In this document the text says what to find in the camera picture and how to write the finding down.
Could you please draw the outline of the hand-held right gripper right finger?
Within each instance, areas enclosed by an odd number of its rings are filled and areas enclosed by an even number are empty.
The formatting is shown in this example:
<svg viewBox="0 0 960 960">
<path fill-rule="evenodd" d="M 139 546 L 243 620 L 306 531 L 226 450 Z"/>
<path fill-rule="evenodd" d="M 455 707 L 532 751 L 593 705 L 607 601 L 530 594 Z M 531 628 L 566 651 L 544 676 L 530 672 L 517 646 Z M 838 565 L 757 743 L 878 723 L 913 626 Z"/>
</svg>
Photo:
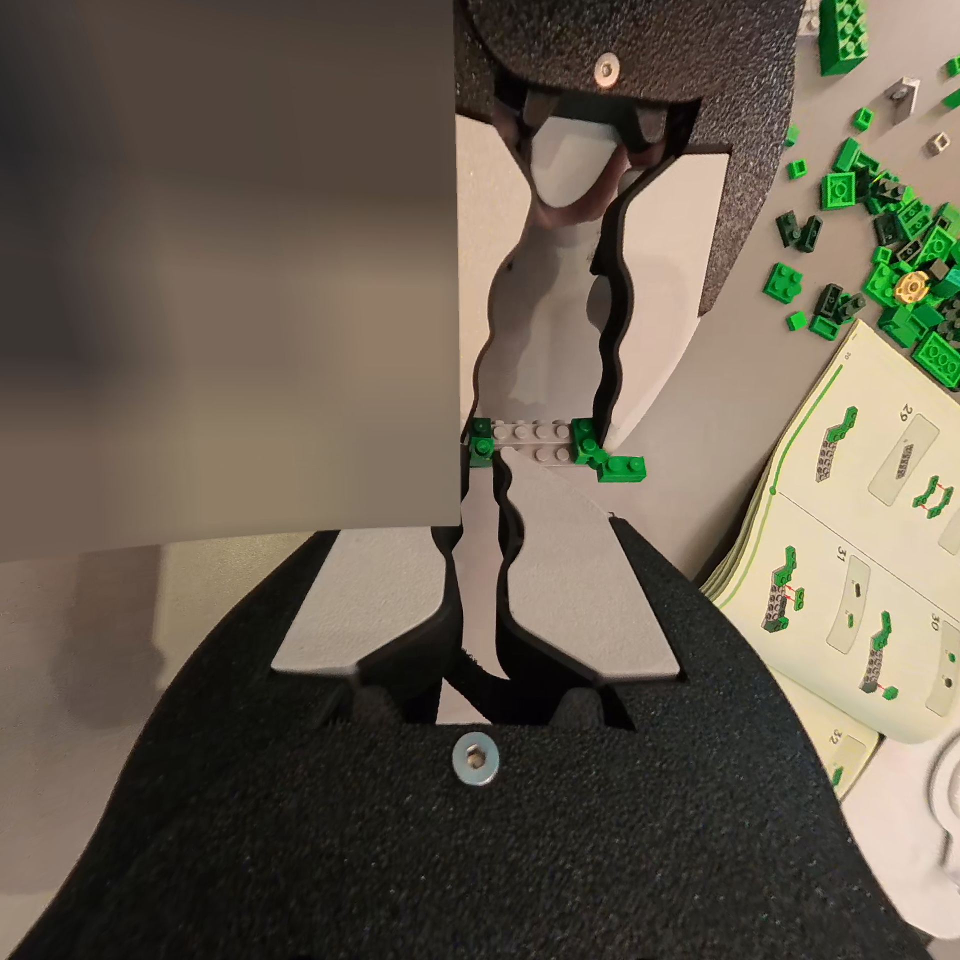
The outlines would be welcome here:
<svg viewBox="0 0 960 960">
<path fill-rule="evenodd" d="M 502 565 L 496 651 L 544 685 L 674 680 L 681 667 L 608 513 L 519 450 L 494 466 Z"/>
</svg>

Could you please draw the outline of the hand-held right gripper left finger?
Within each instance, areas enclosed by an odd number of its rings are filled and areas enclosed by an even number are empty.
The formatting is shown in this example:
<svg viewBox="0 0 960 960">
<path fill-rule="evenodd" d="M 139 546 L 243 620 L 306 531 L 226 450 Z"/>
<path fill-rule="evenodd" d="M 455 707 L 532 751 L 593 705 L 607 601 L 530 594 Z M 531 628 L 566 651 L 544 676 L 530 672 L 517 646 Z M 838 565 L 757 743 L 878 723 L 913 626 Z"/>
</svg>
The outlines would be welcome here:
<svg viewBox="0 0 960 960">
<path fill-rule="evenodd" d="M 461 647 L 447 528 L 337 534 L 271 668 L 314 676 L 442 676 Z"/>
</svg>

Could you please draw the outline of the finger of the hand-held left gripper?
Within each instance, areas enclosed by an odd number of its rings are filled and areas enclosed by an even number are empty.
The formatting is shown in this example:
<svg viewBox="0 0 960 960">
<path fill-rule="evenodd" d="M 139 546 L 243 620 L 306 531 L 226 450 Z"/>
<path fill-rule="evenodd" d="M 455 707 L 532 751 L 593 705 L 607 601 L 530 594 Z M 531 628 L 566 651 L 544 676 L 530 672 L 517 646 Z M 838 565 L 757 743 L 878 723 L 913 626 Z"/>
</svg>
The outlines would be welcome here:
<svg viewBox="0 0 960 960">
<path fill-rule="evenodd" d="M 479 371 L 496 338 L 492 291 L 520 245 L 533 191 L 514 112 L 487 121 L 458 115 L 460 439 L 470 433 Z"/>
<path fill-rule="evenodd" d="M 592 419 L 607 452 L 638 426 L 699 325 L 729 159 L 685 153 L 629 174 L 604 214 L 591 270 L 609 306 Z"/>
</svg>

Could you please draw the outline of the grey and green brick assembly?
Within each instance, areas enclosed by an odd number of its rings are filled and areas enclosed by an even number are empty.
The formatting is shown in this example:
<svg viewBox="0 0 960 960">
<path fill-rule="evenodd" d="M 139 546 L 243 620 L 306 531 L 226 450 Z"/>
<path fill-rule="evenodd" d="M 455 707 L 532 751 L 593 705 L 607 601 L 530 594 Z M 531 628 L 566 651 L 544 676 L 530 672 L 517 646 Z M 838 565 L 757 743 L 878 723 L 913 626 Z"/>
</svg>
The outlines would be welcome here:
<svg viewBox="0 0 960 960">
<path fill-rule="evenodd" d="M 527 422 L 474 416 L 464 447 L 470 469 L 490 468 L 496 452 L 514 450 L 542 467 L 588 467 L 601 483 L 639 484 L 647 477 L 643 457 L 603 448 L 590 417 Z"/>
</svg>

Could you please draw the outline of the person's left hand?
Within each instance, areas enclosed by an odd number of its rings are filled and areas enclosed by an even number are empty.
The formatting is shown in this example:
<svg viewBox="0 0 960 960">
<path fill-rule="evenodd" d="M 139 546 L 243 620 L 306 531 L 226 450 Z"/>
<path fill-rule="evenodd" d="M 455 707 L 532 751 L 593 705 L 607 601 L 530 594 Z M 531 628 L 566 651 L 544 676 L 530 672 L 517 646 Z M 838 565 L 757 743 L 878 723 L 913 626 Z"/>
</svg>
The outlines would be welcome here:
<svg viewBox="0 0 960 960">
<path fill-rule="evenodd" d="M 630 167 L 626 146 L 617 146 L 592 186 L 580 198 L 562 207 L 553 207 L 538 199 L 532 213 L 534 222 L 543 229 L 558 230 L 602 218 L 607 206 L 618 195 L 620 179 Z"/>
</svg>

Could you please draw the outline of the pile of green bricks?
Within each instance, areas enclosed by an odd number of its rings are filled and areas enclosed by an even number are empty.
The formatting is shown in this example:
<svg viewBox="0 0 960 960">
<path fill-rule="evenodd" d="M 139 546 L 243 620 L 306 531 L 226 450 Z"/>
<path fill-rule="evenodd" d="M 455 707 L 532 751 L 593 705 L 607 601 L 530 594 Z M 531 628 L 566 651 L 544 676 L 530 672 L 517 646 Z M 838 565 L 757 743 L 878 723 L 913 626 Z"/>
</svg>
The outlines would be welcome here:
<svg viewBox="0 0 960 960">
<path fill-rule="evenodd" d="M 798 36 L 817 41 L 822 78 L 847 76 L 869 53 L 867 2 L 803 2 Z M 834 342 L 841 329 L 858 318 L 868 302 L 883 308 L 877 328 L 923 371 L 958 394 L 958 204 L 946 201 L 934 208 L 916 190 L 870 155 L 856 137 L 839 146 L 819 187 L 820 214 L 856 205 L 870 214 L 875 246 L 870 270 L 855 291 L 829 283 L 808 317 L 795 311 L 786 318 L 789 330 L 809 329 Z M 775 218 L 778 235 L 789 252 L 809 255 L 823 232 L 823 217 L 812 214 L 798 222 L 788 210 Z M 912 271 L 928 274 L 929 292 L 920 302 L 898 304 L 893 292 L 899 279 Z M 803 274 L 784 262 L 771 266 L 762 293 L 790 306 L 802 293 Z"/>
</svg>

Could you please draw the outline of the brick instruction booklet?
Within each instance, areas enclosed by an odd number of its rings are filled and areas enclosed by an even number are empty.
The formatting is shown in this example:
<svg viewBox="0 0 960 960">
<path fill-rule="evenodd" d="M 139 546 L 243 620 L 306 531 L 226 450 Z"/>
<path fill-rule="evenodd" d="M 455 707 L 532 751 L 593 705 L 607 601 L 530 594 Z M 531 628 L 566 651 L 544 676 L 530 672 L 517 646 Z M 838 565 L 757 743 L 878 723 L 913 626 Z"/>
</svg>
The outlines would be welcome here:
<svg viewBox="0 0 960 960">
<path fill-rule="evenodd" d="M 702 591 L 793 698 L 838 797 L 958 701 L 958 403 L 862 320 Z"/>
</svg>

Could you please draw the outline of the white plastic bag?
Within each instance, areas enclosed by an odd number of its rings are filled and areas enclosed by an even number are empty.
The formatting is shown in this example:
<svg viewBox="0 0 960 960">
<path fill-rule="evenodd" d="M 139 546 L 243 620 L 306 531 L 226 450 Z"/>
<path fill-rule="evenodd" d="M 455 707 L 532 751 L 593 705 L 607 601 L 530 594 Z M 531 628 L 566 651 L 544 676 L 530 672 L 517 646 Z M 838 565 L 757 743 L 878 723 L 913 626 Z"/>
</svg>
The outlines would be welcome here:
<svg viewBox="0 0 960 960">
<path fill-rule="evenodd" d="M 842 801 L 859 850 L 899 915 L 938 958 L 958 958 L 959 729 L 884 740 Z"/>
</svg>

